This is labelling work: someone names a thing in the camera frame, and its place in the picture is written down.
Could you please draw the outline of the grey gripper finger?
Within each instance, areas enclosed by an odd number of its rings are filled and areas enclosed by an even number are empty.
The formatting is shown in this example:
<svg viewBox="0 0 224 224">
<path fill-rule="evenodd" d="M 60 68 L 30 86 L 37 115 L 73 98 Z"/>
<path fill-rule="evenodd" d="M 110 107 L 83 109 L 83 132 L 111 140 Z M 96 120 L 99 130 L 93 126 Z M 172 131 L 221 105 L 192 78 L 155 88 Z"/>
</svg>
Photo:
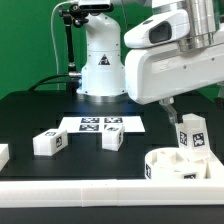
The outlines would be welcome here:
<svg viewBox="0 0 224 224">
<path fill-rule="evenodd" d="M 173 103 L 174 103 L 173 97 L 164 98 L 159 101 L 159 104 L 168 114 L 169 122 L 172 125 L 176 125 L 178 123 L 181 123 L 182 120 L 180 114 L 173 107 Z"/>
</svg>

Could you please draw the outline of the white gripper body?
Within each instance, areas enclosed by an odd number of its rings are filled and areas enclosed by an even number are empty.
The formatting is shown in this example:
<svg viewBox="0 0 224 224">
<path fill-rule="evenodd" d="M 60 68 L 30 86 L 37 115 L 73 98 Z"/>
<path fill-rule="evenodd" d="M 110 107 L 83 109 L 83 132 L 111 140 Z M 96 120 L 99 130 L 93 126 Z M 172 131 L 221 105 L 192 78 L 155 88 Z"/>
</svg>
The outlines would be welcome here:
<svg viewBox="0 0 224 224">
<path fill-rule="evenodd" d="M 224 81 L 224 44 L 185 53 L 176 43 L 131 50 L 125 73 L 132 100 L 155 102 Z"/>
</svg>

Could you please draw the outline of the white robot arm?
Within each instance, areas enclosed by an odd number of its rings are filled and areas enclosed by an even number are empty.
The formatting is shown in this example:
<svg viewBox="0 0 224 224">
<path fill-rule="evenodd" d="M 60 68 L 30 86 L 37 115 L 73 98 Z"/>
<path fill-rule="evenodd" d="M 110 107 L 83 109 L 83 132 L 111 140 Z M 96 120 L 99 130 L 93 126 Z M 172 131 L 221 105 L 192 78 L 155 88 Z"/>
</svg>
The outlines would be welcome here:
<svg viewBox="0 0 224 224">
<path fill-rule="evenodd" d="M 224 81 L 224 23 L 214 0 L 137 1 L 153 15 L 125 35 L 104 14 L 88 17 L 81 94 L 126 93 L 148 104 Z"/>
</svg>

